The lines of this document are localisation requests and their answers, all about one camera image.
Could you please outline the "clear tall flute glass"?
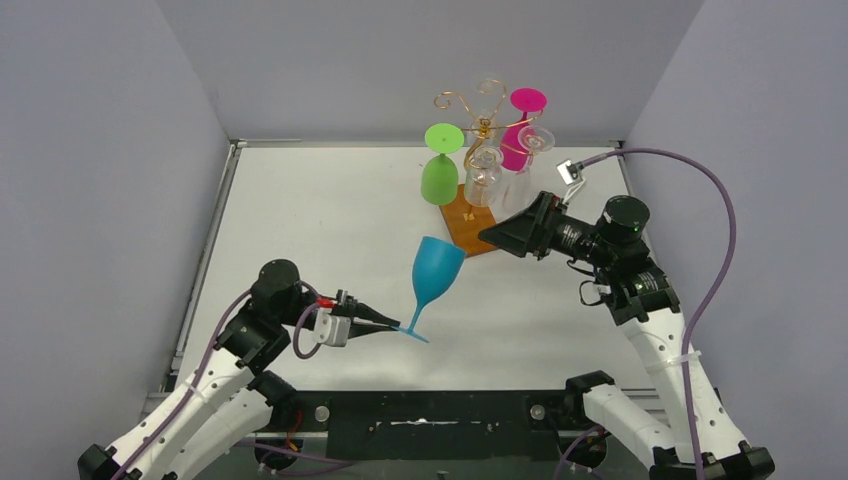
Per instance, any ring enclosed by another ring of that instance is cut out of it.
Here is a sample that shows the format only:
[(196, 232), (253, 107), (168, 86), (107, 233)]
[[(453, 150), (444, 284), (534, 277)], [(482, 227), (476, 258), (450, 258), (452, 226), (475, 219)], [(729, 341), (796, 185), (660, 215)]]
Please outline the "clear tall flute glass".
[(513, 172), (512, 179), (506, 186), (502, 206), (506, 213), (512, 215), (526, 208), (532, 201), (530, 193), (532, 185), (531, 167), (538, 154), (547, 152), (555, 146), (554, 135), (546, 128), (530, 124), (529, 132), (521, 133), (521, 143), (530, 149), (526, 165), (518, 172)]

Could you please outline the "clear patterned wine glass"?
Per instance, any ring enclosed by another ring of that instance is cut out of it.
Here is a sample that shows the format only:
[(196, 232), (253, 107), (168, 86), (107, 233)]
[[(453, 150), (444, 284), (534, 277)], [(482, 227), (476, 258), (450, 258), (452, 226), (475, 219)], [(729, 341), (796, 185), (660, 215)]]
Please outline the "clear patterned wine glass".
[(463, 194), (473, 207), (489, 207), (499, 193), (503, 154), (499, 148), (481, 146), (472, 153), (466, 169)]

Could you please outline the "blue plastic wine glass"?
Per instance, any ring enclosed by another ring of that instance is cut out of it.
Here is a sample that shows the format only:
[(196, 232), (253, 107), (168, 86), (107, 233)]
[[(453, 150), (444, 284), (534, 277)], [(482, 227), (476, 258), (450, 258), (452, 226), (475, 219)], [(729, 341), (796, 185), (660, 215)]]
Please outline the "blue plastic wine glass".
[(465, 258), (466, 252), (453, 243), (433, 236), (422, 237), (411, 271), (416, 306), (409, 324), (396, 327), (397, 331), (421, 342), (429, 342), (415, 327), (423, 310), (451, 288)]

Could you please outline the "pink plastic wine glass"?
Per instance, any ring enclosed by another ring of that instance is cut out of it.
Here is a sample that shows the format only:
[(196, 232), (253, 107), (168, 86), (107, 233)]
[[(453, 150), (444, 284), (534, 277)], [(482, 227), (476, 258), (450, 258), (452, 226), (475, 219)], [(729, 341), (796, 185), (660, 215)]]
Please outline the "pink plastic wine glass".
[(500, 150), (503, 155), (501, 166), (508, 171), (518, 172), (527, 163), (530, 149), (521, 143), (523, 130), (529, 132), (532, 114), (541, 114), (547, 106), (548, 99), (540, 90), (521, 87), (514, 90), (509, 100), (511, 105), (522, 113), (519, 121), (506, 127), (501, 138)]

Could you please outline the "green plastic wine glass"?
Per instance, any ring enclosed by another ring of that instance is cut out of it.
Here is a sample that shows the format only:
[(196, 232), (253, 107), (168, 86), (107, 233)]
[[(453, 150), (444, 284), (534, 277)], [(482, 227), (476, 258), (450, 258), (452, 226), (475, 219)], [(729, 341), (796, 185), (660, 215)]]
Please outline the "green plastic wine glass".
[(452, 124), (437, 123), (426, 130), (424, 141), (436, 155), (423, 167), (420, 194), (432, 205), (448, 205), (456, 198), (459, 184), (458, 169), (450, 155), (464, 145), (464, 134)]

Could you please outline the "clear round wine glass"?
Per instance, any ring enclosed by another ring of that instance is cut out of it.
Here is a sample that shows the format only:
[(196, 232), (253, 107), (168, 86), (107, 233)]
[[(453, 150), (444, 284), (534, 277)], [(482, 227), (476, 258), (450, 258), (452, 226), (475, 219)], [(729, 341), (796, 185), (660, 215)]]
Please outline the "clear round wine glass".
[(478, 83), (475, 87), (475, 92), (469, 101), (473, 116), (473, 121), (470, 125), (472, 131), (466, 133), (466, 139), (469, 145), (473, 145), (479, 140), (476, 128), (480, 126), (479, 121), (481, 119), (489, 119), (492, 127), (497, 126), (495, 118), (501, 104), (508, 95), (508, 89), (498, 75), (484, 73), (477, 80)]

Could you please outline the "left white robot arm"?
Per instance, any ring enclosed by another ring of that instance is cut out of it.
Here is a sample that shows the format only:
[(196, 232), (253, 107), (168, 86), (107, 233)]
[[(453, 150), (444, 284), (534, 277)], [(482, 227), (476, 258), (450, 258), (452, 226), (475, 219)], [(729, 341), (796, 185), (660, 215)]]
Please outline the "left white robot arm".
[(78, 459), (82, 479), (192, 479), (247, 435), (285, 427), (295, 389), (271, 363), (309, 330), (317, 346), (399, 328), (345, 291), (319, 294), (290, 260), (266, 263), (226, 310), (198, 366), (132, 430)]

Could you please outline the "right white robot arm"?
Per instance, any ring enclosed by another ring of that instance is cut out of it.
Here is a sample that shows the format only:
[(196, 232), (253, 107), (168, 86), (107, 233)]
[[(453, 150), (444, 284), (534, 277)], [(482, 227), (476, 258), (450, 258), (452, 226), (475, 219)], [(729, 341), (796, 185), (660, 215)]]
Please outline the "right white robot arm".
[(591, 265), (600, 301), (636, 350), (667, 417), (658, 421), (596, 371), (566, 382), (576, 422), (611, 433), (651, 479), (694, 479), (698, 465), (707, 479), (766, 479), (775, 471), (769, 451), (751, 445), (733, 423), (699, 352), (684, 344), (679, 299), (642, 238), (649, 218), (642, 201), (619, 195), (589, 224), (569, 216), (565, 200), (542, 192), (478, 237), (517, 257), (555, 251)]

